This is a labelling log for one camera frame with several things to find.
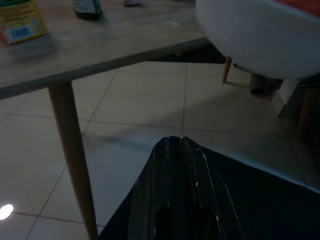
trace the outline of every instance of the tiled floor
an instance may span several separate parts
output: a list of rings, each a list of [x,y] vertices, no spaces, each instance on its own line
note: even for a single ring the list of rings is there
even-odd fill
[[[101,231],[164,136],[201,145],[320,189],[303,143],[268,98],[249,93],[249,74],[222,64],[143,62],[73,82]],[[0,239],[88,239],[46,89],[0,102]]]

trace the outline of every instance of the green bottle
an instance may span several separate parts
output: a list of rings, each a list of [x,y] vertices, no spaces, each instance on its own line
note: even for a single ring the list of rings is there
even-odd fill
[[[85,20],[98,20],[102,16],[99,0],[72,0],[75,14]]]

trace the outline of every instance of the box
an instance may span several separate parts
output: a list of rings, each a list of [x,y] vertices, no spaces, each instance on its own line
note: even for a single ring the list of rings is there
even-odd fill
[[[48,33],[34,0],[1,0],[0,30],[1,38],[8,44]]]

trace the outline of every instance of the wooden table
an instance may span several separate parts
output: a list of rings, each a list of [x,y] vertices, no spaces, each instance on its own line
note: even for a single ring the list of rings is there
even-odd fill
[[[71,81],[208,44],[194,1],[101,0],[99,21],[78,19],[70,1],[37,0],[49,34],[0,44],[0,99],[48,88],[74,191],[90,239],[98,238]]]

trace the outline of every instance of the table top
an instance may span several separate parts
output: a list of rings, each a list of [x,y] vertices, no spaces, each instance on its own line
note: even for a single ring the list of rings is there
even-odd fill
[[[192,0],[101,0],[99,21],[76,17],[71,1],[37,0],[49,34],[0,43],[0,99],[208,44]]]

